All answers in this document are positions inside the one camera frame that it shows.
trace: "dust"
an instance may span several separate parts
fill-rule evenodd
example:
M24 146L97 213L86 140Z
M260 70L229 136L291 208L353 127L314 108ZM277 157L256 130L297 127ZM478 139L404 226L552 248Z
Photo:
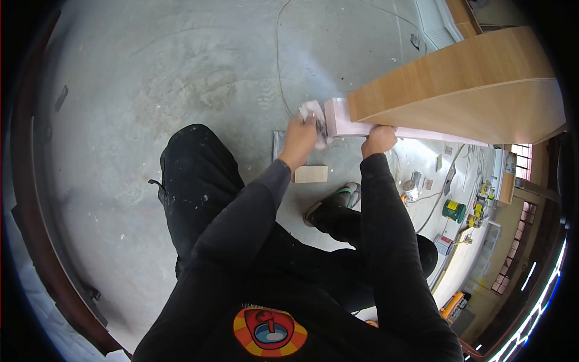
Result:
M205 105L219 111L229 105L234 90L234 84L226 84L203 93L200 98Z

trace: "workshop floor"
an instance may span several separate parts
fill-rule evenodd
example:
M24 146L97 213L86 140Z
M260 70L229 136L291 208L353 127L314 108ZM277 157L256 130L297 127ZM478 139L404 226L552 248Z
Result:
M418 22L409 0L365 0ZM47 48L38 119L50 126L45 156L66 231L64 243L79 276L102 295L99 310L111 335L129 352L159 314L173 286L176 253L150 178L160 179L159 156L170 136L203 123L229 147L250 182L271 162L272 131L288 116L275 72L274 26L285 1L74 1ZM362 0L293 0L280 17L284 94L297 111L306 100L346 93L424 55L410 43L414 26ZM54 103L64 86L61 109ZM304 243L348 247L304 226L302 213L349 181L359 181L360 138L315 151L311 164L331 172L323 184L290 185L277 220ZM459 145L403 140L388 153L397 182L414 169L438 192ZM467 154L467 147L461 155ZM485 150L490 164L492 150ZM477 162L459 156L451 194L468 203ZM443 198L423 235L446 226ZM436 197L409 206L419 228Z

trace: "hand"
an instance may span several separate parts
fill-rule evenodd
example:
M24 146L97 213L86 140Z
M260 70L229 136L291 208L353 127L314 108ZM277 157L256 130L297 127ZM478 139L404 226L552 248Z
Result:
M362 158L366 159L375 153L384 153L392 149L398 139L396 138L396 131L398 127L377 126L374 127L366 141L362 143Z
M307 157L316 145L318 139L316 120L313 112L308 114L305 123L300 113L295 114L289 120L284 150L277 159L285 162L292 173L306 163Z

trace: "light fixture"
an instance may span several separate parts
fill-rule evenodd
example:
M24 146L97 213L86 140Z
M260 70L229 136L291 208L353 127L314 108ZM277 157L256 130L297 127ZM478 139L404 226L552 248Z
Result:
M525 283L523 284L523 286L521 287L521 291L523 291L525 289L525 287L527 286L527 282L529 281L529 278L531 277L531 274L533 274L533 270L535 270L535 266L537 266L537 262L533 263L533 266L531 267L531 271L529 272L529 275L527 276L527 280L525 280Z
M527 342L527 340L529 339L529 336L533 332L533 329L537 325L539 318L541 318L541 315L543 314L543 312L545 312L547 306L550 304L551 298L553 297L553 295L555 295L555 291L557 290L557 286L559 284L559 278L561 277L560 267L561 267L561 263L563 262L563 255L565 254L565 246L566 245L567 245L567 239L565 239L565 241L563 242L563 247L561 247L561 252L559 253L559 259L557 259L557 264L555 264L555 268L553 269L553 272L551 273L551 276L549 277L549 281L547 282L547 285L545 285L545 289L543 289L543 292L539 296L537 303L535 304L533 309L529 312L529 315L527 316L527 318L525 318L525 320L523 321L523 323L521 324L519 329L517 329L515 334L512 335L512 337L507 341L507 343L505 343L503 345L503 347L488 362L499 362L499 361L508 360L508 358L511 357L511 355L513 354L513 352L515 351L515 349L517 348L518 345L520 345L521 343ZM545 300L545 297L547 296L547 291L549 290L553 281L555 282L555 287L553 288L553 292L551 292L551 295L549 296L549 298L547 300ZM523 330L529 325L529 323L531 322L531 319L533 318L534 315L536 315L536 318L533 321L531 328L529 329L527 334L524 337L522 337L521 335L523 333ZM511 348L511 350L509 350L507 355L504 358L502 358L503 354L507 351L507 348L511 345L512 342L515 342L515 345Z

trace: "graphic logo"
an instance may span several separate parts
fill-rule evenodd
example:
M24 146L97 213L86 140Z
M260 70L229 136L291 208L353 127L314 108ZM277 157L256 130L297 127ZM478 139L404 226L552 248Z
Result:
M233 333L248 352L261 357L289 356L307 339L306 329L289 313L262 307L240 310Z

